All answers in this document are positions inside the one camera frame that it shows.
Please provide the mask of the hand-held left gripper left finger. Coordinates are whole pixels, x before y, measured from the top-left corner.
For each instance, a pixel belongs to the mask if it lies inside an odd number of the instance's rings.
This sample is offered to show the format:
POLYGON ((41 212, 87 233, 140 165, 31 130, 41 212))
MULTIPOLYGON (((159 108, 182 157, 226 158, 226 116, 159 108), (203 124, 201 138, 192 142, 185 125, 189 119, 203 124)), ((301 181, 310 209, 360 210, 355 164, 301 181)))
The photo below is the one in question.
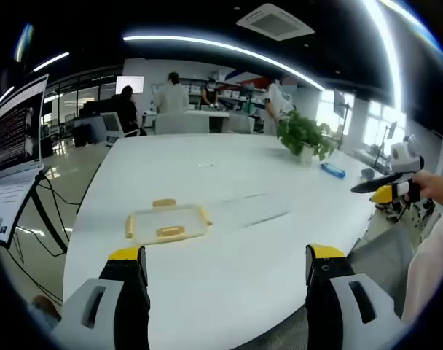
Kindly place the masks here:
POLYGON ((66 301, 52 336, 60 349, 148 349, 149 310, 145 248, 120 249, 66 301))

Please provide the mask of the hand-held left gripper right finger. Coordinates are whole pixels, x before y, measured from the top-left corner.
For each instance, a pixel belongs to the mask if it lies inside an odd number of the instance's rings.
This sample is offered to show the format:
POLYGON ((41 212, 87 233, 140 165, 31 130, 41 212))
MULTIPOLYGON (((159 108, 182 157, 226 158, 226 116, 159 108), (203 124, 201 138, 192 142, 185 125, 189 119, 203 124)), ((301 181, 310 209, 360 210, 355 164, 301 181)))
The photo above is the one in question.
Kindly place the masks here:
POLYGON ((393 349, 404 325, 390 295, 333 246, 308 244, 305 254, 307 348, 393 349))

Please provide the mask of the person's right hand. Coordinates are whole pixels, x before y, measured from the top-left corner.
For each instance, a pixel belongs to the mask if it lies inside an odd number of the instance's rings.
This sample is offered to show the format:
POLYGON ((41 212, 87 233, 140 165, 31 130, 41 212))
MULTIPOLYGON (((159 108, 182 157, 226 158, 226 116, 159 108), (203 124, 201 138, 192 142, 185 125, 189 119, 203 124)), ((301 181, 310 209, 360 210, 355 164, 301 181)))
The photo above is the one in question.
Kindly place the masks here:
POLYGON ((420 187, 420 196, 431 199, 443 206, 443 177, 421 170, 413 177, 413 182, 420 187))

